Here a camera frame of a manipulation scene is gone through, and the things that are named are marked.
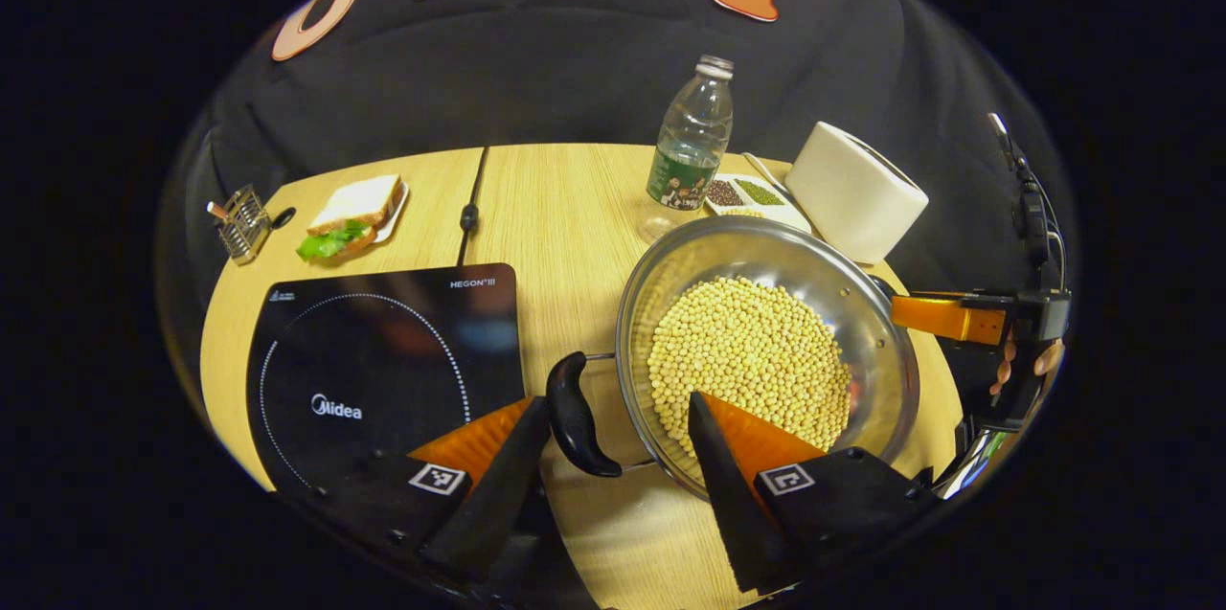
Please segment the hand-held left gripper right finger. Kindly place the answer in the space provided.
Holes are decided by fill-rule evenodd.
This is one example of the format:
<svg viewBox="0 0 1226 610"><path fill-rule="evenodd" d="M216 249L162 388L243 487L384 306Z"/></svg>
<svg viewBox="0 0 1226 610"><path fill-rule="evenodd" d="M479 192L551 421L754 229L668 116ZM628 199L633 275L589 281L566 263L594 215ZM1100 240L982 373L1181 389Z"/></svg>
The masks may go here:
<svg viewBox="0 0 1226 610"><path fill-rule="evenodd" d="M825 452L714 394L689 396L688 435L741 590L842 574L942 505L867 450Z"/></svg>

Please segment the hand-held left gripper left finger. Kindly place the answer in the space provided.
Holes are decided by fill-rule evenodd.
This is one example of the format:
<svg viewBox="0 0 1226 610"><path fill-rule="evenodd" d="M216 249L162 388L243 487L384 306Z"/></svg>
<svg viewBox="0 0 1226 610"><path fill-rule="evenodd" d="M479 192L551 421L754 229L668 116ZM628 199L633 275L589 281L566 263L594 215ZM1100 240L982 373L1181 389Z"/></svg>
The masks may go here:
<svg viewBox="0 0 1226 610"><path fill-rule="evenodd" d="M515 528L550 436L547 402L527 396L402 456L369 456L306 488L325 532L411 576L483 582Z"/></svg>

